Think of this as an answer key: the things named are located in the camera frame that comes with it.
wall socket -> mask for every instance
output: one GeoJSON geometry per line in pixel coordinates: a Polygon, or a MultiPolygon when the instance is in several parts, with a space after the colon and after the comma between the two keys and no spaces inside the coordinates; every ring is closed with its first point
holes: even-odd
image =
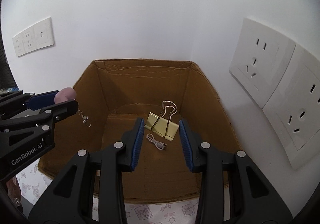
{"type": "Polygon", "coordinates": [[[320,61],[300,45],[263,112],[294,169],[320,151],[320,61]]]}
{"type": "Polygon", "coordinates": [[[280,32],[244,19],[229,70],[260,108],[279,84],[295,45],[280,32]]]}
{"type": "Polygon", "coordinates": [[[54,44],[52,21],[47,18],[13,37],[17,57],[54,44]]]}

pink object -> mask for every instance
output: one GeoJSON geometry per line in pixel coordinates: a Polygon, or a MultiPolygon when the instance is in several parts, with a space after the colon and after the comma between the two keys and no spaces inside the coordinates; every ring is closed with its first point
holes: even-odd
{"type": "Polygon", "coordinates": [[[54,97],[54,103],[59,104],[71,99],[76,99],[76,97],[76,91],[71,87],[66,87],[56,94],[56,96],[54,97]]]}

white electrical outlet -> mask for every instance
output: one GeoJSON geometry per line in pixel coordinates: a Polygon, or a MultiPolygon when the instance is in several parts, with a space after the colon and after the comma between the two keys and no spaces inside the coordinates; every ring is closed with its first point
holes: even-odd
{"type": "Polygon", "coordinates": [[[280,32],[244,19],[229,70],[261,108],[279,84],[295,45],[280,32]]]}
{"type": "Polygon", "coordinates": [[[36,23],[13,37],[17,57],[54,44],[51,18],[36,23]]]}
{"type": "Polygon", "coordinates": [[[300,45],[263,112],[294,169],[320,151],[320,61],[300,45]]]}

ribbed blue pad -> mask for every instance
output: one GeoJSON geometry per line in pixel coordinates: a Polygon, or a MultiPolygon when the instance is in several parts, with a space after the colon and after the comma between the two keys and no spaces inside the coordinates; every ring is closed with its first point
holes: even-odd
{"type": "Polygon", "coordinates": [[[186,165],[190,171],[193,170],[192,162],[192,149],[190,147],[189,139],[184,128],[182,120],[179,121],[179,135],[181,140],[181,145],[183,149],[184,159],[186,160],[186,165]]]}
{"type": "Polygon", "coordinates": [[[27,108],[31,108],[31,110],[35,111],[43,107],[54,105],[54,97],[57,93],[58,91],[32,97],[27,103],[27,108]]]}
{"type": "Polygon", "coordinates": [[[144,120],[141,120],[139,130],[136,136],[136,140],[134,142],[134,146],[132,149],[132,161],[131,161],[131,169],[134,171],[136,166],[138,165],[138,160],[139,160],[139,155],[140,155],[140,150],[142,146],[142,140],[143,140],[143,135],[144,135],[144,120]]]}

star print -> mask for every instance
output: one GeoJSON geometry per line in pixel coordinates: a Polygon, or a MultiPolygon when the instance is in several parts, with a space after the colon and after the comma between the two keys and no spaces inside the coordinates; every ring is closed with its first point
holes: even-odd
{"type": "Polygon", "coordinates": [[[174,223],[174,222],[176,222],[176,220],[175,220],[176,218],[170,218],[169,220],[168,220],[168,222],[170,222],[170,224],[172,224],[172,223],[174,223]]]}

